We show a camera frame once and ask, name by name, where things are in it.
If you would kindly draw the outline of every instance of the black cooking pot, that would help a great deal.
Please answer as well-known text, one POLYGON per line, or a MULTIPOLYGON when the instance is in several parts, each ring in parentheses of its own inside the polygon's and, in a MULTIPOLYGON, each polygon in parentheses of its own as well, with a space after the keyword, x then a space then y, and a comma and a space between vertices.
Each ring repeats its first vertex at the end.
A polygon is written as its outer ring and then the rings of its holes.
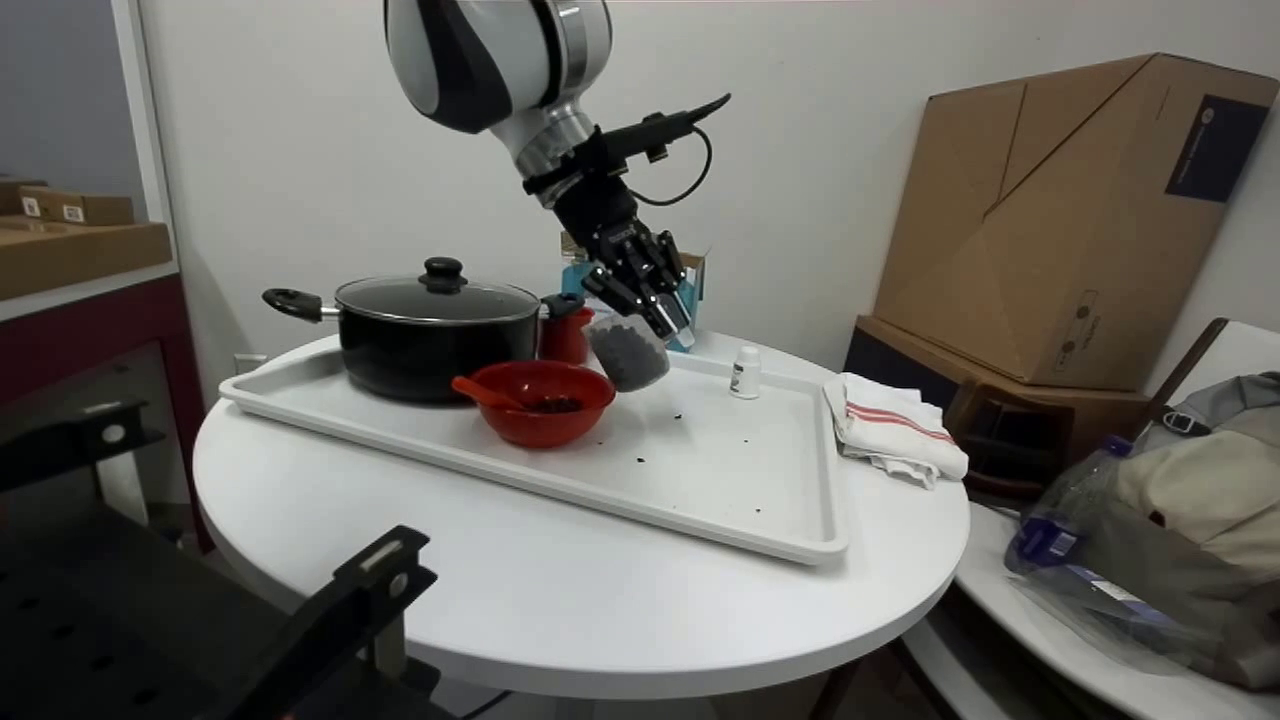
POLYGON ((269 286, 263 300, 311 325, 341 316, 347 378, 407 405, 468 405, 446 388, 453 376, 530 359, 541 346, 541 300, 468 284, 453 254, 433 254, 424 277, 341 284, 337 309, 292 286, 269 286))

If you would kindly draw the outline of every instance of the pot lid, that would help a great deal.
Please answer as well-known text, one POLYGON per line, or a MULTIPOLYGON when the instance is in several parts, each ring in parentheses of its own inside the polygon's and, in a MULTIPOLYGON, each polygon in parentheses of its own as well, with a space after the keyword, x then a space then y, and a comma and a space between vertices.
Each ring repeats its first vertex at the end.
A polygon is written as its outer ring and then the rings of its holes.
POLYGON ((502 325, 541 309, 523 286, 468 284, 453 254, 433 254, 424 277, 352 281, 337 286, 337 304, 390 325, 502 325))

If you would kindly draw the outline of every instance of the round white table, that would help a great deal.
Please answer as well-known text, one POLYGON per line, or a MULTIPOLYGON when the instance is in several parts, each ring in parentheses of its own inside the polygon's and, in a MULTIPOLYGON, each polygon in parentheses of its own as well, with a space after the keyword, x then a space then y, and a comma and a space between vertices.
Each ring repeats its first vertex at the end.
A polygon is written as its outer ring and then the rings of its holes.
MULTIPOLYGON (((734 346, 703 336, 695 350, 734 346)), ((782 350, 759 359, 826 376, 782 350)), ((404 614, 407 652, 462 684, 569 700, 721 694, 826 672, 909 631, 966 541, 961 485, 914 486, 845 459, 848 555, 811 571, 320 440, 229 400, 201 429, 197 490, 229 563, 292 600, 390 522, 429 532, 421 561, 440 578, 404 614)))

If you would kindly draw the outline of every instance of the white tray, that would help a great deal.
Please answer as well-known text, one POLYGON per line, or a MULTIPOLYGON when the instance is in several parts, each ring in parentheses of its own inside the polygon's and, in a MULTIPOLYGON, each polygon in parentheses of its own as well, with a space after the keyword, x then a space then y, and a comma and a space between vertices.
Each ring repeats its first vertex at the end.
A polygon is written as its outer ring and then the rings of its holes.
POLYGON ((671 356, 671 373, 616 394, 554 453, 502 443, 477 409, 415 409, 347 382, 341 350, 269 363, 219 388, 248 415, 424 459, 590 513, 731 545, 791 563, 838 563, 836 440, 814 382, 759 376, 728 392, 728 363, 671 356))

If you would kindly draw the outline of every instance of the lid knob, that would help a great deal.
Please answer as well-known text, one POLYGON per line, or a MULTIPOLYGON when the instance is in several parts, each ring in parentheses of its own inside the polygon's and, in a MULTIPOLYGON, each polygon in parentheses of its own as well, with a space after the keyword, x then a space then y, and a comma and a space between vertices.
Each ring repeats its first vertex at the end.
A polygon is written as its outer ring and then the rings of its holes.
POLYGON ((429 290, 458 290, 468 284, 462 263, 453 254, 433 254, 424 269, 429 269, 424 277, 429 290))

